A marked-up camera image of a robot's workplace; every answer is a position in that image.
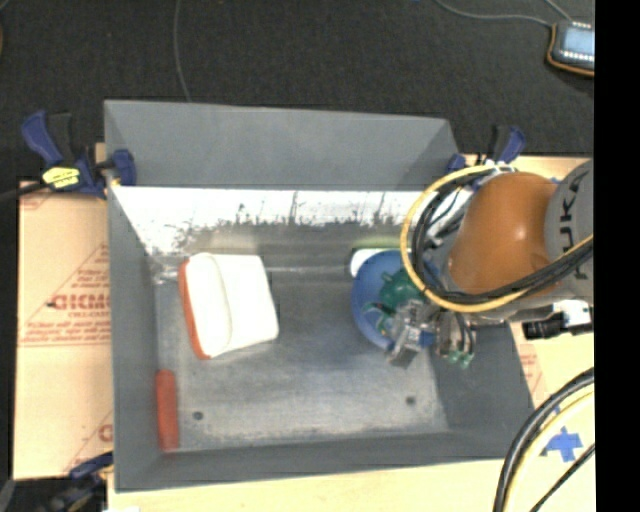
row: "gray bin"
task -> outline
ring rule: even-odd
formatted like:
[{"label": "gray bin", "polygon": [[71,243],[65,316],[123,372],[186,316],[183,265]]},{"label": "gray bin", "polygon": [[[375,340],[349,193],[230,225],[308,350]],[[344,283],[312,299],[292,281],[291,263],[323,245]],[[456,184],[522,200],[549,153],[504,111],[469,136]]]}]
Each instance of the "gray bin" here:
[{"label": "gray bin", "polygon": [[[126,147],[139,171],[138,187],[109,194],[117,490],[504,456],[532,411],[508,328],[479,333],[467,370],[428,351],[402,370],[350,310],[353,249],[397,239],[409,199],[457,151],[446,121],[128,101],[107,102],[105,120],[108,152]],[[243,194],[293,200],[261,219],[216,210]],[[323,216],[304,221],[314,194]],[[385,201],[385,215],[368,207]],[[195,358],[174,271],[199,251],[262,257],[276,340]],[[171,453],[157,441],[161,367],[178,385]]]}]

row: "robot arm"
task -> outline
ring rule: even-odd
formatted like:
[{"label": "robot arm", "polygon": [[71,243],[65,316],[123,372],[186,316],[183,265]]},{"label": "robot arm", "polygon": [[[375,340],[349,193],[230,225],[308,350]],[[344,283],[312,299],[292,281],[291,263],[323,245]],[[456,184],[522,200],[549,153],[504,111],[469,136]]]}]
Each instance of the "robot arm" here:
[{"label": "robot arm", "polygon": [[592,161],[559,184],[494,165],[446,175],[412,205],[402,228],[402,270],[422,302],[407,295],[407,315],[395,297],[391,362],[408,364],[406,349],[419,347],[406,340],[419,330],[433,335],[436,353],[463,366],[483,325],[525,322],[528,337],[588,330],[592,254]]}]

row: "black cable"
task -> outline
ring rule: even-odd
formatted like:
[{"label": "black cable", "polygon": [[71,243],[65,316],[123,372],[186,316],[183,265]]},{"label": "black cable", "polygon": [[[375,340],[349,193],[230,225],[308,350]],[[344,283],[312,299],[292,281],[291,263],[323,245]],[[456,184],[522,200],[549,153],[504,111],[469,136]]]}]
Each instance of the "black cable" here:
[{"label": "black cable", "polygon": [[447,206],[447,208],[445,209],[445,211],[443,211],[440,215],[438,215],[435,219],[433,219],[430,222],[430,226],[427,228],[427,231],[430,229],[431,226],[433,226],[436,222],[442,220],[452,209],[453,206],[456,204],[456,201],[458,200],[458,197],[460,196],[460,191],[462,190],[462,187],[458,187],[458,189],[455,192],[455,195],[453,196],[453,199],[451,200],[451,204],[449,206]]},{"label": "black cable", "polygon": [[509,451],[505,456],[504,464],[498,479],[496,496],[493,504],[493,512],[502,512],[504,510],[504,502],[509,491],[509,486],[513,478],[515,469],[531,443],[535,434],[540,429],[546,419],[553,414],[555,408],[567,397],[577,391],[595,383],[595,369],[593,367],[585,370],[567,382],[557,392],[551,394],[547,400],[536,411],[529,416],[527,421],[521,427],[520,431],[514,438]]},{"label": "black cable", "polygon": [[462,224],[462,219],[464,218],[464,214],[460,213],[455,218],[451,219],[449,223],[443,227],[440,231],[436,233],[436,238],[443,238],[445,236],[449,236],[452,233],[455,233],[460,228]]},{"label": "black cable", "polygon": [[425,268],[424,259],[423,259],[424,250],[426,248],[426,243],[425,243],[426,234],[431,229],[433,224],[436,222],[431,220],[431,216],[435,214],[435,212],[438,210],[438,208],[441,206],[444,200],[454,190],[456,190],[456,188],[460,189],[481,177],[489,175],[493,171],[494,169],[488,169],[486,172],[481,173],[479,175],[463,176],[459,180],[454,180],[451,183],[448,183],[447,185],[442,187],[442,189],[439,190],[438,195],[435,198],[433,198],[429,202],[429,204],[427,204],[425,209],[420,214],[420,218],[418,219],[418,223],[414,230],[414,234],[411,241],[410,260],[414,270],[416,271],[418,276],[420,276],[420,279],[422,279],[422,281],[425,283],[425,286],[429,287],[432,291],[434,291],[438,295],[440,293],[447,293],[447,290],[439,280],[434,280],[435,285],[433,284],[431,286],[428,285],[427,269]]},{"label": "black cable", "polygon": [[458,321],[458,327],[460,327],[460,333],[462,335],[462,350],[470,356],[475,353],[475,338],[471,329],[464,320],[462,313],[455,313],[456,320]]},{"label": "black cable", "polygon": [[439,295],[441,298],[451,302],[457,302],[459,304],[481,304],[483,302],[486,302],[487,300],[494,300],[506,294],[522,291],[524,289],[526,289],[527,291],[521,295],[522,298],[533,295],[534,293],[537,293],[562,280],[580,265],[589,260],[592,255],[593,241],[590,241],[583,247],[577,249],[573,254],[552,262],[546,267],[532,274],[529,274],[522,279],[511,282],[499,288],[495,288],[488,292],[478,294],[436,289],[428,283],[428,280],[425,279],[426,275],[424,272],[424,267],[420,264],[419,259],[416,260],[416,271],[420,269],[418,275],[420,275],[421,279],[423,280],[425,289],[429,289],[430,291]]},{"label": "black cable", "polygon": [[558,490],[562,487],[569,478],[573,476],[573,474],[578,471],[584,464],[591,458],[591,456],[596,452],[596,443],[593,443],[587,450],[578,457],[578,459],[571,464],[571,467],[565,471],[565,473],[558,479],[558,481],[553,484],[553,487],[547,491],[547,493],[540,498],[538,503],[536,503],[530,512],[538,512],[542,505],[546,503],[546,501]]}]

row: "black device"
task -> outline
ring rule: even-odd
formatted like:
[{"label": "black device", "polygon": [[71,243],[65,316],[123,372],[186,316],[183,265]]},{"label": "black device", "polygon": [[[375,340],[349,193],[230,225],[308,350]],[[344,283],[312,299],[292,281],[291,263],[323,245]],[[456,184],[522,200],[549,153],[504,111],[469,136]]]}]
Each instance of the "black device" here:
[{"label": "black device", "polygon": [[595,76],[595,28],[588,23],[562,21],[551,29],[547,60],[553,66],[585,76]]}]

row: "white cable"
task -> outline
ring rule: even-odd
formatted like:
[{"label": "white cable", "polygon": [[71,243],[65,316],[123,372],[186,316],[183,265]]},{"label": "white cable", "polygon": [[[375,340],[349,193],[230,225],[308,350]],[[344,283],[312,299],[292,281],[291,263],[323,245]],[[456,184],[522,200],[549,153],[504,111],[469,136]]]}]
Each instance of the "white cable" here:
[{"label": "white cable", "polygon": [[180,86],[182,87],[182,92],[184,93],[184,97],[187,99],[187,101],[191,103],[191,94],[189,93],[187,82],[184,79],[184,74],[182,73],[182,63],[180,61],[180,48],[178,44],[178,20],[180,19],[181,3],[182,3],[181,0],[176,0],[176,10],[173,14],[173,57],[176,62],[176,72],[178,73],[178,79],[180,80]]},{"label": "white cable", "polygon": [[460,11],[454,7],[451,7],[447,4],[445,4],[444,2],[441,2],[440,0],[433,0],[437,5],[439,5],[440,7],[442,7],[444,10],[449,11],[453,14],[457,14],[458,16],[463,16],[465,18],[471,18],[474,20],[487,20],[487,21],[500,21],[500,20],[505,20],[505,21],[514,21],[514,20],[520,20],[520,21],[532,21],[534,23],[538,23],[539,25],[542,25],[544,27],[547,28],[551,28],[552,25],[551,23],[548,23],[547,21],[541,19],[541,18],[536,18],[534,16],[526,16],[524,14],[474,14],[474,13],[470,13],[470,12],[464,12],[464,11]]},{"label": "white cable", "polygon": [[543,0],[544,3],[546,3],[549,7],[555,9],[557,12],[560,13],[560,15],[564,18],[566,18],[569,21],[573,21],[571,19],[571,16],[569,16],[565,11],[563,11],[555,2],[553,2],[552,0]]}]

